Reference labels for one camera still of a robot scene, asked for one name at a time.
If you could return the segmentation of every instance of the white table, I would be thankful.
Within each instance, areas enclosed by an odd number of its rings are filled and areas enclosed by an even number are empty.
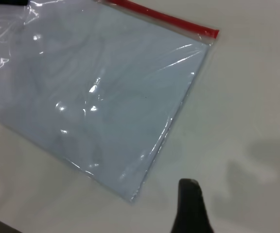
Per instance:
[[[280,1],[137,0],[221,29],[136,203],[0,125],[0,220],[24,233],[169,232],[180,178],[217,233],[280,232]]]

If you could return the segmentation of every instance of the plastic wrap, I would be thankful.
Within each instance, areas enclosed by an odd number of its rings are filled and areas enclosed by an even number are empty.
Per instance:
[[[132,200],[209,46],[89,0],[0,6],[0,122]]]

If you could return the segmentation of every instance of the red strip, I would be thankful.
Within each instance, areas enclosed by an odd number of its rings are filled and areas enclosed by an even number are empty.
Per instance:
[[[116,4],[123,8],[134,11],[136,13],[162,20],[164,22],[175,25],[179,28],[185,29],[185,30],[193,32],[193,33],[209,36],[212,38],[217,38],[218,33],[219,33],[219,30],[206,28],[206,27],[194,24],[194,23],[190,23],[190,22],[184,21],[182,19],[179,19],[179,18],[176,18],[173,16],[169,16],[169,15],[163,14],[158,11],[154,11],[152,9],[146,8],[144,6],[138,5],[138,4],[128,1],[128,0],[107,0],[107,1],[112,4]]]

